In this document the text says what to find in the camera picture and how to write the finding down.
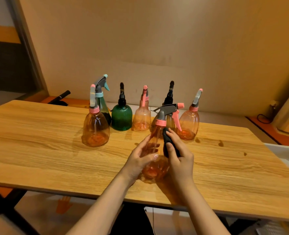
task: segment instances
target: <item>orange hand figure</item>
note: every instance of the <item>orange hand figure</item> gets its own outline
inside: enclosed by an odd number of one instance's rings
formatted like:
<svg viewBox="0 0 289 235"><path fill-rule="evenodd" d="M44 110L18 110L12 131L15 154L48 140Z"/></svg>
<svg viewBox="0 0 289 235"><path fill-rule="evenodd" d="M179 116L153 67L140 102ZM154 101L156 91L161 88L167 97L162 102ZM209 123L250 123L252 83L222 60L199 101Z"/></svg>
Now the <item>orange hand figure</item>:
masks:
<svg viewBox="0 0 289 235"><path fill-rule="evenodd" d="M72 207L72 203L70 203L71 197L69 196L63 196L62 199L59 199L57 207L56 207L56 213L58 214L64 214L66 213L70 207Z"/></svg>

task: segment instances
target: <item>bottle neck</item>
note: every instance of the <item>bottle neck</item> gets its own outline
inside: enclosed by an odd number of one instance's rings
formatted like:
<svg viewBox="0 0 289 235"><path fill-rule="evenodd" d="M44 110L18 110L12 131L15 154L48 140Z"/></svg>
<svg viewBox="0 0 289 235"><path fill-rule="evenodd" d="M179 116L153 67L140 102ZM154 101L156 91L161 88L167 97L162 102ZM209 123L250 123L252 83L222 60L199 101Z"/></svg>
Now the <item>bottle neck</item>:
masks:
<svg viewBox="0 0 289 235"><path fill-rule="evenodd" d="M139 108L142 107L142 100L140 100ZM149 100L145 101L144 108L149 110Z"/></svg>

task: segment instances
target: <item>green spray bottle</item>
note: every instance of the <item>green spray bottle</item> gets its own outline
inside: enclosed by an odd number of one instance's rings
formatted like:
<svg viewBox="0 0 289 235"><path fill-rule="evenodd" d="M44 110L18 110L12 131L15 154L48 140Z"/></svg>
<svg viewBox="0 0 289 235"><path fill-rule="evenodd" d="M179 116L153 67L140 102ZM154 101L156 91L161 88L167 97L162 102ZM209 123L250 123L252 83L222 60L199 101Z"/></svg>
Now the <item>green spray bottle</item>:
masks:
<svg viewBox="0 0 289 235"><path fill-rule="evenodd" d="M131 107L126 104L124 83L121 82L120 88L119 103L112 110L112 127L113 129L124 131L130 129L133 125L133 112Z"/></svg>
<svg viewBox="0 0 289 235"><path fill-rule="evenodd" d="M95 99L96 99L98 106L100 107L100 112L105 116L108 125L110 125L112 118L111 118L110 112L108 111L105 100L103 98L103 91L102 91L102 87L105 87L106 90L110 90L108 88L106 79L107 79L107 74L104 74L100 79L98 79L94 83L95 84Z"/></svg>

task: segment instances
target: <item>orange spray bottle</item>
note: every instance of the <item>orange spray bottle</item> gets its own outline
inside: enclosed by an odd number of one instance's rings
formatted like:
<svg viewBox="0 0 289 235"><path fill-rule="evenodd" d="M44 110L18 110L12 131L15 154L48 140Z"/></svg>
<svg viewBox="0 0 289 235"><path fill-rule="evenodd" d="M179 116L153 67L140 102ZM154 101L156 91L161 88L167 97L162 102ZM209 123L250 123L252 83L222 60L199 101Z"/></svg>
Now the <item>orange spray bottle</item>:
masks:
<svg viewBox="0 0 289 235"><path fill-rule="evenodd" d="M189 107L189 110L185 111L179 119L182 130L176 129L175 132L181 139L192 140L197 135L199 128L198 106L201 93L202 89L200 88L195 96L193 103Z"/></svg>
<svg viewBox="0 0 289 235"><path fill-rule="evenodd" d="M99 147L106 144L109 138L110 128L95 100L95 85L92 84L90 87L89 114L87 114L84 121L82 142L91 147Z"/></svg>
<svg viewBox="0 0 289 235"><path fill-rule="evenodd" d="M148 86L144 86L140 98L139 108L136 110L133 127L135 130L144 131L151 126L151 111L149 110L149 92Z"/></svg>
<svg viewBox="0 0 289 235"><path fill-rule="evenodd" d="M150 140L145 146L141 157L151 153L157 153L159 156L156 160L148 164L141 174L141 180L148 183L155 183L161 179L169 169L168 158L164 156L163 146L163 129L166 127L166 116L172 115L175 125L178 130L182 130L178 118L178 104L170 104L161 106L158 109L158 117L156 119L156 127L151 134Z"/></svg>

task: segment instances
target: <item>spray bottle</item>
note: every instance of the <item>spray bottle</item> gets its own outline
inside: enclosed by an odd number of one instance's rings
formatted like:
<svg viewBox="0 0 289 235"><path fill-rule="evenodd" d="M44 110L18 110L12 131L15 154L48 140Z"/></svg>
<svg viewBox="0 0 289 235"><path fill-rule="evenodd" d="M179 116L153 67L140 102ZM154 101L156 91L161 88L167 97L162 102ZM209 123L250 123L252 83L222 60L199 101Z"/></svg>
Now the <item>spray bottle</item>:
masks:
<svg viewBox="0 0 289 235"><path fill-rule="evenodd" d="M161 179L169 168L168 158L165 157L163 153L163 129L166 127L166 116L171 114L177 129L182 130L178 119L178 104L164 105L158 109L160 109L160 111L155 122L155 130L151 134L150 140L145 146L145 149L141 155L141 157L151 153L157 153L159 155L155 161L148 164L142 170L141 180L149 183L154 183Z"/></svg>
<svg viewBox="0 0 289 235"><path fill-rule="evenodd" d="M179 119L182 130L176 129L175 132L181 139L192 140L197 135L199 128L198 106L201 93L202 89L200 88L195 96L193 103L189 107L189 110L185 111Z"/></svg>
<svg viewBox="0 0 289 235"><path fill-rule="evenodd" d="M130 129L133 124L133 112L131 107L126 104L124 83L122 82L120 90L119 103L112 110L112 127L113 129L124 131Z"/></svg>
<svg viewBox="0 0 289 235"><path fill-rule="evenodd" d="M96 98L96 102L98 104L98 106L100 107L100 111L102 114L104 114L106 120L107 120L107 124L110 125L112 118L110 113L108 112L108 108L107 105L105 103L105 100L103 98L103 91L102 91L102 87L105 87L106 90L110 90L108 88L107 82L107 74L104 74L100 79L98 79L94 85L95 85L95 98Z"/></svg>
<svg viewBox="0 0 289 235"><path fill-rule="evenodd" d="M100 112L100 108L95 100L95 85L90 87L90 107L84 127L82 142L91 147L99 147L108 142L110 138L110 128L105 116Z"/></svg>
<svg viewBox="0 0 289 235"><path fill-rule="evenodd" d="M173 89L174 89L174 81L171 81L170 82L170 88L168 90L168 94L167 94L164 102L162 103L163 106L173 104ZM182 108L184 108L184 103L178 103L178 109L182 109ZM158 117L158 115L156 115L152 121L152 124L150 127L151 132L153 132L155 129L155 122L156 122L157 117ZM171 128L172 130L175 130L175 123L174 123L174 119L172 118L172 115L166 116L166 128Z"/></svg>
<svg viewBox="0 0 289 235"><path fill-rule="evenodd" d="M144 86L139 108L135 112L133 126L135 130L144 131L151 126L151 111L149 110L148 86Z"/></svg>

